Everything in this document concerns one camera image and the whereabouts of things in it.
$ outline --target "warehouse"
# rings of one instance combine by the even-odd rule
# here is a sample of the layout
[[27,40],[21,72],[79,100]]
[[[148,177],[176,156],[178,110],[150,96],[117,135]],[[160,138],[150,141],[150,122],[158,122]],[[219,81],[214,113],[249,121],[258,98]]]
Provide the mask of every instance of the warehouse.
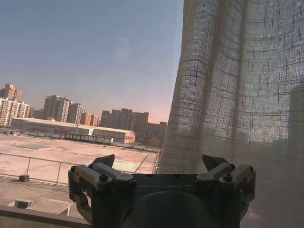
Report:
[[95,135],[107,138],[113,138],[115,143],[134,143],[135,134],[129,130],[120,130],[114,128],[97,127],[81,125],[78,127],[74,123],[65,123],[52,120],[40,120],[34,118],[13,119],[11,128],[24,131],[34,131],[40,133],[65,134],[67,132]]

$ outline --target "flat roof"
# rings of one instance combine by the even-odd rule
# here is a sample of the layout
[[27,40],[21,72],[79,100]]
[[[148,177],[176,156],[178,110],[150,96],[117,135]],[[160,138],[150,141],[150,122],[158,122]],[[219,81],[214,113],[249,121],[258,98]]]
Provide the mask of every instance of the flat roof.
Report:
[[[17,147],[27,143],[51,148],[37,150]],[[2,150],[1,153],[12,155],[2,154],[0,156],[0,173],[2,173],[0,175],[0,205],[5,206],[20,198],[33,200],[33,204],[40,203],[44,198],[71,202],[67,187],[67,172],[72,164],[62,163],[58,176],[59,164],[57,162],[42,161],[34,158],[88,165],[97,157],[115,154],[113,168],[126,172],[151,174],[157,157],[157,153],[140,152],[136,149],[122,150],[121,147],[117,146],[103,147],[99,144],[86,142],[50,140],[48,138],[41,139],[22,135],[0,134],[0,148]],[[29,182],[17,181],[18,176],[24,174],[27,169],[29,160],[13,155],[33,157],[28,169]],[[14,180],[11,180],[7,178],[8,175],[16,175],[17,177],[13,177]],[[42,180],[38,183],[38,180],[31,178],[44,179],[45,181]],[[56,181],[57,178],[63,184],[58,186],[49,184],[49,181]],[[70,216],[81,218],[75,203],[70,208]]]
[[[57,125],[57,126],[63,126],[63,127],[74,127],[74,128],[76,128],[75,123],[66,123],[66,122],[52,121],[52,120],[41,120],[41,119],[35,119],[35,118],[14,118],[14,119],[23,120],[23,121],[31,122],[31,123],[38,123],[38,124],[42,123],[42,124],[49,124],[49,125]],[[78,128],[94,129],[94,130],[102,130],[102,131],[110,131],[110,132],[120,132],[120,133],[132,132],[130,130],[121,130],[121,129],[115,129],[115,128],[90,126],[90,125],[83,125],[83,124],[79,124]]]

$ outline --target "high-rise building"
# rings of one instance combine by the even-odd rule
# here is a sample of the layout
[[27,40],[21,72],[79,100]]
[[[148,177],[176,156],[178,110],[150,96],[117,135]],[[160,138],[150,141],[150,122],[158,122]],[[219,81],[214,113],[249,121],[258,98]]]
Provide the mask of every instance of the high-rise building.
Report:
[[73,124],[79,124],[81,119],[83,107],[80,103],[70,103],[68,114],[67,114],[67,122]]
[[29,110],[29,118],[44,119],[44,110],[43,110],[43,108],[41,108],[39,110],[35,110],[34,108],[30,108],[30,110]]
[[122,129],[122,130],[130,129],[131,115],[132,115],[131,109],[126,109],[126,108],[121,109],[120,116],[119,116],[118,129]]
[[164,141],[165,141],[166,129],[167,129],[167,123],[160,122],[159,139],[160,139],[161,146],[164,144]]
[[304,81],[292,89],[289,100],[288,153],[304,149]]
[[14,100],[21,102],[22,101],[22,92],[21,90],[16,89],[14,93]]
[[5,87],[0,90],[0,97],[8,98],[10,100],[22,101],[22,92],[15,88],[13,84],[5,84]]
[[46,120],[66,122],[70,101],[57,95],[47,96],[44,103],[44,115]]
[[130,130],[136,135],[135,140],[139,143],[145,141],[145,132],[148,125],[149,113],[132,113],[130,121]]
[[149,113],[133,113],[131,109],[103,111],[101,114],[101,126],[131,130],[136,135],[136,142],[146,143],[150,138],[155,137],[159,144],[163,145],[167,123],[160,124],[148,122]]
[[90,125],[91,118],[92,118],[92,114],[86,113],[86,112],[82,112],[81,119],[80,119],[80,124]]
[[109,111],[103,111],[101,114],[100,126],[110,127],[111,114]]
[[98,126],[98,123],[99,123],[99,116],[98,115],[92,115],[90,125],[91,126]]
[[110,116],[110,127],[111,128],[119,128],[119,119],[120,119],[120,110],[112,109]]
[[30,106],[8,97],[0,98],[0,126],[10,127],[13,118],[27,118]]

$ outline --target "handrail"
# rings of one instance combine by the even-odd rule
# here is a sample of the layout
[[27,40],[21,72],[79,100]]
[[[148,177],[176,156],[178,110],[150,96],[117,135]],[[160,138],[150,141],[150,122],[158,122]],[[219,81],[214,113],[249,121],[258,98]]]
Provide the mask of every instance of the handrail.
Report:
[[156,168],[158,166],[158,160],[159,160],[160,153],[161,153],[161,150],[159,149],[158,153],[157,153],[157,156],[156,156],[156,159],[155,159],[155,163],[153,165],[153,171],[152,171],[153,174],[156,174]]
[[[10,153],[2,153],[0,152],[0,155],[7,155],[7,156],[13,156],[13,157],[21,157],[21,158],[27,158],[28,159],[28,167],[26,169],[26,175],[28,175],[29,173],[29,167],[30,167],[30,161],[31,160],[40,160],[40,161],[49,161],[49,162],[56,162],[59,163],[59,167],[58,167],[58,172],[57,172],[57,180],[53,181],[53,180],[46,180],[46,179],[39,179],[39,178],[32,178],[32,180],[37,180],[37,181],[45,181],[45,182],[49,182],[49,183],[55,183],[56,185],[58,184],[64,184],[67,185],[68,183],[63,183],[63,182],[59,182],[59,175],[60,175],[60,169],[61,169],[61,164],[68,164],[68,165],[80,165],[77,163],[70,163],[70,162],[65,162],[65,161],[55,161],[55,160],[50,160],[50,159],[43,159],[43,158],[34,158],[34,157],[29,157],[29,156],[24,156],[24,155],[17,155],[17,154],[10,154]],[[131,172],[131,171],[123,171],[123,170],[118,170],[122,173],[130,173],[130,174],[136,174],[137,172]],[[13,174],[6,174],[6,173],[0,173],[0,175],[6,175],[6,176],[11,176],[11,177],[18,177],[19,175],[13,175]]]
[[8,155],[8,156],[14,156],[14,157],[21,157],[21,158],[29,158],[29,159],[36,159],[36,160],[42,160],[42,161],[49,161],[49,162],[57,162],[57,163],[64,163],[64,164],[69,164],[69,165],[79,165],[76,163],[70,163],[70,162],[65,162],[65,161],[55,161],[55,160],[49,160],[49,159],[43,159],[43,158],[34,158],[34,157],[28,157],[24,155],[17,155],[17,154],[11,154],[11,153],[2,153],[0,152],[0,155]]

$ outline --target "white roof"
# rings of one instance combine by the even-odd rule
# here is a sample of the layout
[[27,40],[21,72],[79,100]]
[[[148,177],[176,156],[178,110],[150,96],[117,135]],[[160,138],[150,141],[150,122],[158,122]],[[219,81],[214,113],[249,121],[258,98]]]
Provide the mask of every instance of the white roof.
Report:
[[[53,121],[53,120],[41,120],[41,119],[35,119],[35,118],[23,118],[17,120],[23,120],[26,122],[32,122],[32,123],[38,123],[38,124],[49,124],[49,125],[57,125],[57,126],[63,126],[63,127],[76,127],[75,123],[66,123],[66,122],[59,122],[59,121]],[[80,129],[94,129],[94,130],[101,130],[101,131],[110,131],[110,132],[120,132],[120,133],[128,133],[132,132],[130,130],[121,130],[121,129],[115,129],[115,128],[108,128],[108,127],[98,127],[98,126],[89,126],[89,125],[83,125],[79,124],[78,128]]]

